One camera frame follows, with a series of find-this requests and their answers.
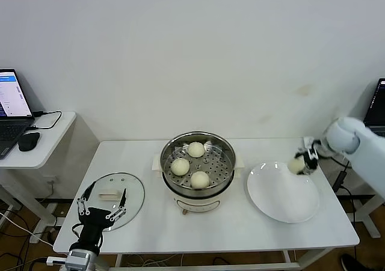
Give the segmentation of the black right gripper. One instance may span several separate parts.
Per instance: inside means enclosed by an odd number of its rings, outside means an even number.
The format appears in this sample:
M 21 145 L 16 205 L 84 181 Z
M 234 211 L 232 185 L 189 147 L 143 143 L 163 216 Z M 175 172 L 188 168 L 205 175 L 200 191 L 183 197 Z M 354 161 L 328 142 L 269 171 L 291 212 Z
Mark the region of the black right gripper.
M 311 175 L 318 167 L 318 154 L 315 150 L 297 152 L 294 156 L 297 160 L 304 160 L 305 169 L 297 172 L 297 175 Z

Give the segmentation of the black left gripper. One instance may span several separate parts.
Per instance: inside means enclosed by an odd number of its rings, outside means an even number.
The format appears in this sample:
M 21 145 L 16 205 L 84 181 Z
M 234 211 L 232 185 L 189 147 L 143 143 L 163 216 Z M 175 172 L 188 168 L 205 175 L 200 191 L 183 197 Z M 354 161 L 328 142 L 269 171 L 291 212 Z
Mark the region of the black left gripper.
M 108 194 L 106 200 L 112 204 L 111 211 L 90 207 L 88 200 L 96 181 L 92 182 L 83 194 L 76 199 L 82 231 L 76 242 L 78 249 L 100 249 L 103 243 L 103 230 L 112 226 L 126 214 L 126 189 L 122 193 Z

